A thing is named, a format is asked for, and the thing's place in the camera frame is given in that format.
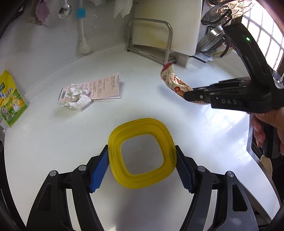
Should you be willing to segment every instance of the plastic lid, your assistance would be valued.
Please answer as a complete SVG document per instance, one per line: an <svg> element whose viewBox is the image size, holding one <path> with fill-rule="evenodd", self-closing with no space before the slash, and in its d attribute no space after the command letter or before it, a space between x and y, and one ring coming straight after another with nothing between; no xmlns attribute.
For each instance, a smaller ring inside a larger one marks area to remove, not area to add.
<svg viewBox="0 0 284 231"><path fill-rule="evenodd" d="M121 145L127 139L150 134L161 148L163 164L150 172L133 175L129 173L121 155ZM108 139L108 156L114 178L122 186L138 189L155 184L169 176L176 167L177 156L174 141L166 126L156 119L137 119L118 126Z"/></svg>

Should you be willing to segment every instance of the dish brush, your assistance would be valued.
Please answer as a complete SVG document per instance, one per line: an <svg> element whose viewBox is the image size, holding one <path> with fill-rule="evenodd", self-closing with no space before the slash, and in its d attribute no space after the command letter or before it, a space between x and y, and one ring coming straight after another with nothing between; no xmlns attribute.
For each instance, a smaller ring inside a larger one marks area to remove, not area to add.
<svg viewBox="0 0 284 231"><path fill-rule="evenodd" d="M83 18L85 18L85 15L86 10L83 7L83 0L80 0L80 8L77 10L77 18L80 19L82 38L78 43L78 50L83 54L88 53L91 50L91 45L86 41L84 36Z"/></svg>

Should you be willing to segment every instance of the blue gripper pad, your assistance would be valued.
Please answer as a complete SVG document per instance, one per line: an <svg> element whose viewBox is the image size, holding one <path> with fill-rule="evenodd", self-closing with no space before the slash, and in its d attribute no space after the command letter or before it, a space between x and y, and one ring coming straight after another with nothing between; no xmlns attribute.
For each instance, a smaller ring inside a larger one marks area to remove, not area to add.
<svg viewBox="0 0 284 231"><path fill-rule="evenodd" d="M77 18L85 18L86 17L86 10L85 8L80 8L77 10Z"/></svg>
<svg viewBox="0 0 284 231"><path fill-rule="evenodd" d="M187 169L185 162L180 157L179 152L177 152L176 169L184 188L187 189L190 193L192 193L194 190L192 175L190 171Z"/></svg>
<svg viewBox="0 0 284 231"><path fill-rule="evenodd" d="M91 175L91 183L89 188L92 193L94 193L95 190L101 186L104 175L109 165L108 149L105 149L104 153L102 153L101 155L102 157L100 158L95 170Z"/></svg>

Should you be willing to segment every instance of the metal screw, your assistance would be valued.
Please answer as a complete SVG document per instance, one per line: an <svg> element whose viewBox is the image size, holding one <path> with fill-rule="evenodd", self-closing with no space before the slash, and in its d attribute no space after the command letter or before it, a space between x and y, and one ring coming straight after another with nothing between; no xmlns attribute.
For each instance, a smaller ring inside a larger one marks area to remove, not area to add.
<svg viewBox="0 0 284 231"><path fill-rule="evenodd" d="M80 166L78 167L78 169L79 169L80 171L85 171L85 170L87 169L87 167L86 167L85 165L80 165Z"/></svg>
<svg viewBox="0 0 284 231"><path fill-rule="evenodd" d="M50 176L55 176L56 175L56 171L55 170L52 170L50 173L49 173Z"/></svg>
<svg viewBox="0 0 284 231"><path fill-rule="evenodd" d="M197 167L197 170L200 171L200 172L204 172L205 171L205 168L203 166L198 166Z"/></svg>
<svg viewBox="0 0 284 231"><path fill-rule="evenodd" d="M227 172L227 174L228 174L229 177L233 177L234 176L234 173L231 172L231 171Z"/></svg>

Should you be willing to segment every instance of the cutting board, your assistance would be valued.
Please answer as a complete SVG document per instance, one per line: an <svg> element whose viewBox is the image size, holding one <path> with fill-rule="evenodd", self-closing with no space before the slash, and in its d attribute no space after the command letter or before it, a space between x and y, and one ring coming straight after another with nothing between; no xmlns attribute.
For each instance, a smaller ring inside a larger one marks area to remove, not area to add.
<svg viewBox="0 0 284 231"><path fill-rule="evenodd" d="M202 0L140 0L135 5L135 18L168 22L173 28L171 50L194 55L198 42ZM133 22L132 43L166 49L168 28L156 22Z"/></svg>

